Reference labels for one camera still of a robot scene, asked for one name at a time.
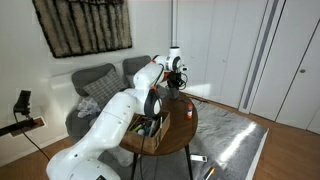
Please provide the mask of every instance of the gray rug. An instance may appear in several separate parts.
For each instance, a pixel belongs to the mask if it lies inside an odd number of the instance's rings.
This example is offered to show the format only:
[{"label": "gray rug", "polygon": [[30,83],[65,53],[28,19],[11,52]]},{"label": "gray rug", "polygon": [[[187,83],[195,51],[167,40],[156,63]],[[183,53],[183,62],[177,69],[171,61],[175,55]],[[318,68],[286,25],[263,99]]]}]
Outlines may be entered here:
[{"label": "gray rug", "polygon": [[[208,157],[206,163],[192,161],[193,178],[204,179],[210,167],[214,167],[215,173],[210,179],[246,179],[267,128],[210,104],[192,101],[198,111],[199,124],[196,136],[189,145],[190,153]],[[121,179],[130,179],[131,166],[121,167],[110,155],[101,157],[100,160],[113,168]],[[142,179],[139,163],[136,180]],[[158,180],[189,179],[185,150],[158,158],[144,156],[142,174],[145,180],[154,177]]]}]

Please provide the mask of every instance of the couch cushion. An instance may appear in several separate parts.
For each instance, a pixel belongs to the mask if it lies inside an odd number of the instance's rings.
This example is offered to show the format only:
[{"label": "couch cushion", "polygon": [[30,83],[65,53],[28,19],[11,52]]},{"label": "couch cushion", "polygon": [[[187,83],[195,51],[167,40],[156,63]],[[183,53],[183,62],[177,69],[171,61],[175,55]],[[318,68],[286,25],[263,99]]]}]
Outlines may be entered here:
[{"label": "couch cushion", "polygon": [[87,84],[83,89],[95,99],[101,109],[109,102],[109,100],[121,89],[126,88],[118,74],[111,69],[107,75]]},{"label": "couch cushion", "polygon": [[125,59],[122,64],[124,75],[135,75],[141,68],[148,64],[150,60],[150,56]]},{"label": "couch cushion", "polygon": [[129,87],[131,87],[131,88],[135,87],[135,85],[133,83],[133,77],[134,77],[134,75],[126,75],[126,79],[127,79],[128,83],[129,83]]},{"label": "couch cushion", "polygon": [[92,114],[79,118],[78,113],[78,110],[72,111],[65,122],[68,134],[74,143],[78,142],[84,135],[86,135],[90,129],[90,121],[98,116],[98,114]]},{"label": "couch cushion", "polygon": [[92,83],[108,74],[111,69],[115,69],[113,64],[105,64],[98,67],[88,68],[77,71],[72,74],[72,83],[80,96],[88,96],[89,94],[83,87]]}]

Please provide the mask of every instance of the table top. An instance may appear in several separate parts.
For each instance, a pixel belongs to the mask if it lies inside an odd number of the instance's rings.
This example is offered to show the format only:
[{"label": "table top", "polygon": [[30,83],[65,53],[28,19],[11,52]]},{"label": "table top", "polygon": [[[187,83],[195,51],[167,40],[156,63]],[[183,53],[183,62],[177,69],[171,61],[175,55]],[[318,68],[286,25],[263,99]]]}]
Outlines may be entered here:
[{"label": "table top", "polygon": [[[193,106],[192,119],[188,119],[188,103],[192,101],[180,92],[178,99],[162,99],[162,109],[170,112],[170,126],[155,153],[142,151],[143,155],[159,156],[176,152],[189,144],[198,127],[198,113]],[[140,148],[121,143],[120,146],[133,153],[141,154]]]}]

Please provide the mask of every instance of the fur wall hanging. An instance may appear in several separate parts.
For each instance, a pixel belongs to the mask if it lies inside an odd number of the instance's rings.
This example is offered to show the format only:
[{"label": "fur wall hanging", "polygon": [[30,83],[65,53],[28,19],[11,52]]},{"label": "fur wall hanging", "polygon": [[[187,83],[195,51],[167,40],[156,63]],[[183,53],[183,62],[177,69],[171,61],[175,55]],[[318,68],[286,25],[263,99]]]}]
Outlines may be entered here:
[{"label": "fur wall hanging", "polygon": [[126,0],[33,0],[55,58],[131,48]]}]

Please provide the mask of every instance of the round wooden table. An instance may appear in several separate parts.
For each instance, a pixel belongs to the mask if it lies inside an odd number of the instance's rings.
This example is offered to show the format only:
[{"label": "round wooden table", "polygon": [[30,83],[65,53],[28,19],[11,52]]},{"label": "round wooden table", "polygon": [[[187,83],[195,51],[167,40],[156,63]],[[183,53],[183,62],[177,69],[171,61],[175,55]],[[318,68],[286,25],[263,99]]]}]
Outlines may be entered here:
[{"label": "round wooden table", "polygon": [[162,109],[170,112],[170,126],[168,131],[164,135],[163,139],[161,140],[155,153],[151,154],[145,151],[142,151],[141,153],[140,149],[137,149],[128,144],[120,144],[122,148],[134,153],[131,179],[133,179],[134,177],[134,172],[139,154],[147,156],[160,156],[179,151],[182,148],[185,148],[190,179],[193,179],[189,152],[189,142],[194,137],[198,127],[198,114],[195,106],[193,106],[192,118],[188,119],[188,103],[192,103],[192,101],[181,92],[179,98],[177,99],[173,100],[169,99],[168,97],[162,99]]}]

